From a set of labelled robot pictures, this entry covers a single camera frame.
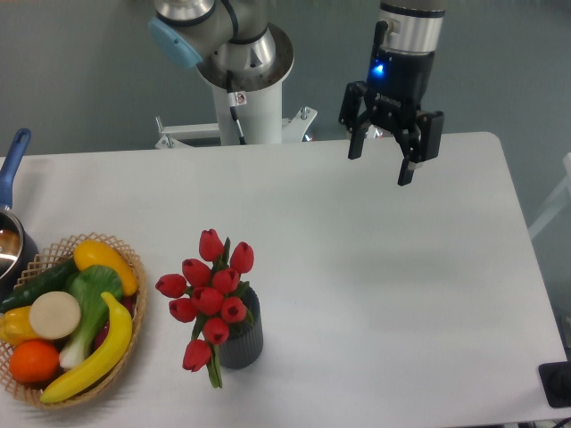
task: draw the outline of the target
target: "plastic fruit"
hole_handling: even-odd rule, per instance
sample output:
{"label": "plastic fruit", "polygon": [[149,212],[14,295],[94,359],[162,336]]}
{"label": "plastic fruit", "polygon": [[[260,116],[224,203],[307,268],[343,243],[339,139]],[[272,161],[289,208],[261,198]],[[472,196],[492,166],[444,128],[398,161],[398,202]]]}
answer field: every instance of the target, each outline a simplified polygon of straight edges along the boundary
{"label": "plastic fruit", "polygon": [[60,366],[60,354],[45,341],[28,341],[18,346],[10,357],[10,373],[16,382],[49,381]]}

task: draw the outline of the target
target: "banana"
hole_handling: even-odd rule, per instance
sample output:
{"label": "banana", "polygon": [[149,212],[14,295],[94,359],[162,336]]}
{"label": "banana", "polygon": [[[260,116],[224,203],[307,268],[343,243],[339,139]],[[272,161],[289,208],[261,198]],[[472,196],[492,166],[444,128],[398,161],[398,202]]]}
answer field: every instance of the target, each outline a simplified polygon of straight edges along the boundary
{"label": "banana", "polygon": [[133,335],[131,315],[110,292],[102,292],[101,297],[109,307],[107,337],[83,363],[47,386],[39,398],[42,403],[58,403],[79,394],[108,374],[127,351]]}

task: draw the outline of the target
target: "wicker basket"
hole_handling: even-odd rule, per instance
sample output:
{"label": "wicker basket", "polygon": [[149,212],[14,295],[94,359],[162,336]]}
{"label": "wicker basket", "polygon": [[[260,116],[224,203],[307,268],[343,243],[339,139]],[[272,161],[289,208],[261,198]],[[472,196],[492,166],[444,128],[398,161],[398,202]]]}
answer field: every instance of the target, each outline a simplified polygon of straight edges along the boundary
{"label": "wicker basket", "polygon": [[36,256],[34,261],[28,264],[28,270],[22,273],[21,278],[18,280],[16,286],[27,283],[30,278],[33,278],[40,272],[43,272],[49,267],[71,257],[75,247],[86,239],[93,239],[109,244],[113,249],[115,249],[115,251],[120,254],[124,260],[127,261],[127,263],[135,272],[139,288],[137,292],[137,303],[135,305],[135,315],[133,317],[133,337],[131,338],[131,343],[125,352],[125,355],[123,355],[119,363],[113,368],[111,372],[109,372],[101,381],[99,381],[99,383],[97,383],[91,389],[76,395],[75,397],[55,404],[42,403],[39,400],[39,397],[42,394],[41,390],[32,389],[13,380],[12,375],[8,370],[10,356],[13,352],[13,346],[9,343],[0,341],[0,384],[2,384],[5,389],[14,396],[15,399],[25,401],[26,403],[29,403],[35,407],[57,409],[74,406],[92,399],[99,392],[105,389],[111,382],[113,382],[113,380],[117,377],[119,371],[123,368],[123,366],[125,366],[129,356],[133,352],[133,347],[141,330],[141,323],[146,311],[145,271],[139,256],[127,244],[117,239],[115,236],[106,236],[93,233],[90,235],[71,236],[68,239],[62,239],[60,243],[53,243],[50,248],[44,249],[41,254]]}

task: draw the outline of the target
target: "yellow pepper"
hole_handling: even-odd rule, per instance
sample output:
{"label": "yellow pepper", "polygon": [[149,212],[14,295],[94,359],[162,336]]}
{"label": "yellow pepper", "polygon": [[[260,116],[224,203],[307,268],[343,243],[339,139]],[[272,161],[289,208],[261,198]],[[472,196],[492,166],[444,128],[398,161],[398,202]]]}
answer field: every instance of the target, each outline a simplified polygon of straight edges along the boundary
{"label": "yellow pepper", "polygon": [[119,275],[124,296],[137,292],[137,277],[127,262],[106,243],[88,239],[80,243],[73,252],[73,259],[79,270],[99,265],[113,269]]}
{"label": "yellow pepper", "polygon": [[131,314],[110,292],[101,297],[109,307],[109,333],[103,344],[79,366],[50,383],[40,396],[42,403],[58,403],[93,385],[121,360],[133,335]]}
{"label": "yellow pepper", "polygon": [[29,324],[31,306],[12,309],[0,317],[0,341],[18,346],[25,341],[39,339]]}

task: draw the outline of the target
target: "pot handle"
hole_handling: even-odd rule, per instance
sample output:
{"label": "pot handle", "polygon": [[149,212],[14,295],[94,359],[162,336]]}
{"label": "pot handle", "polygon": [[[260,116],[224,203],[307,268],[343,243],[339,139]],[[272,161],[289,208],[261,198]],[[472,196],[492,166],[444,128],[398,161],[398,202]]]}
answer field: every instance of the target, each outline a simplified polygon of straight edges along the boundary
{"label": "pot handle", "polygon": [[6,155],[2,169],[0,169],[0,208],[10,209],[12,207],[12,185],[16,171],[20,166],[21,158],[24,157],[26,148],[32,133],[29,129],[22,128],[16,132],[10,150]]}

